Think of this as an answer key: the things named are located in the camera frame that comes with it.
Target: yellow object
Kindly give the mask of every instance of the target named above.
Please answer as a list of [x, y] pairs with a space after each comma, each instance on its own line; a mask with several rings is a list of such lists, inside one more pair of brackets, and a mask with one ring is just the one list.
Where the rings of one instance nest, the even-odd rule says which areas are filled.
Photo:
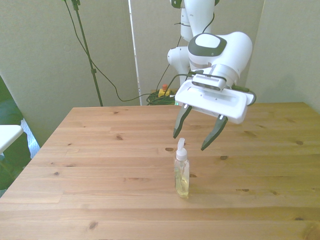
[[168, 90], [167, 89], [168, 89], [168, 85], [167, 84], [163, 84], [162, 88], [159, 90], [158, 98], [160, 98], [161, 96], [164, 96], [164, 95], [169, 96], [171, 90], [170, 90], [170, 88]]

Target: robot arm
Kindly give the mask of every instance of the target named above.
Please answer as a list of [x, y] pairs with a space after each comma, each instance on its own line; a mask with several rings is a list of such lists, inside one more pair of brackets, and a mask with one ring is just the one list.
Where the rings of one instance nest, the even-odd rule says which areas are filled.
[[[218, 2], [219, 0], [184, 0], [181, 36], [189, 43], [187, 49], [183, 49], [183, 54], [182, 47], [171, 49], [168, 53], [169, 63], [179, 73], [187, 74], [189, 68], [193, 73], [190, 80], [180, 79], [181, 86], [175, 95], [175, 100], [183, 108], [183, 114], [179, 114], [176, 120], [174, 138], [178, 136], [191, 109], [217, 118], [215, 127], [204, 140], [201, 150], [213, 142], [228, 120], [236, 124], [242, 123], [247, 106], [254, 98], [252, 94], [231, 89], [245, 69], [253, 46], [250, 38], [242, 32], [211, 34], [208, 23], [214, 16], [214, 8]], [[182, 0], [171, 0], [171, 4], [180, 8]]]

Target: soap dispenser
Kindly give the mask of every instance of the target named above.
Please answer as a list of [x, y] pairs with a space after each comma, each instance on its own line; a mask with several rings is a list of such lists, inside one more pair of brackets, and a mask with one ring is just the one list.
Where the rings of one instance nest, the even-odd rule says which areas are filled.
[[190, 164], [184, 145], [185, 139], [180, 138], [174, 160], [174, 179], [177, 194], [182, 198], [187, 198], [189, 194]]

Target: pump nozzle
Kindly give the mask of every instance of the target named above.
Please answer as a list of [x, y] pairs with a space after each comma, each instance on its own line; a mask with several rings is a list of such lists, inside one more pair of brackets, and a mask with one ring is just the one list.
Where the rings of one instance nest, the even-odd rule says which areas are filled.
[[184, 138], [180, 138], [178, 141], [178, 150], [182, 150], [185, 146], [185, 139]]
[[180, 138], [178, 142], [178, 149], [176, 150], [176, 159], [179, 161], [187, 160], [187, 150], [184, 148], [185, 146], [185, 139]]

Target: white wall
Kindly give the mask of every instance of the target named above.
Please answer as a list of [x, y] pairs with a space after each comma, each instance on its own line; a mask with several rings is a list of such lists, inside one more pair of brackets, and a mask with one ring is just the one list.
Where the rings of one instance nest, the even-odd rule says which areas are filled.
[[[92, 59], [123, 99], [136, 97], [128, 1], [81, 0], [79, 9]], [[61, 0], [0, 1], [0, 75], [40, 145], [71, 108], [99, 106], [87, 55]], [[122, 103], [112, 85], [97, 78], [105, 106], [139, 104]]]
[[[264, 0], [221, 0], [215, 7], [212, 33], [218, 35], [235, 31], [246, 33], [255, 42]], [[132, 0], [132, 20], [135, 38], [139, 81], [142, 94], [156, 89], [168, 65], [167, 53], [177, 46], [180, 37], [181, 11], [168, 0]], [[181, 40], [180, 46], [187, 42]], [[239, 85], [244, 86], [248, 67], [243, 71]], [[169, 83], [177, 72], [169, 67], [162, 83]], [[173, 88], [179, 87], [177, 78]]]
[[320, 1], [265, 0], [246, 86], [257, 102], [320, 113]]

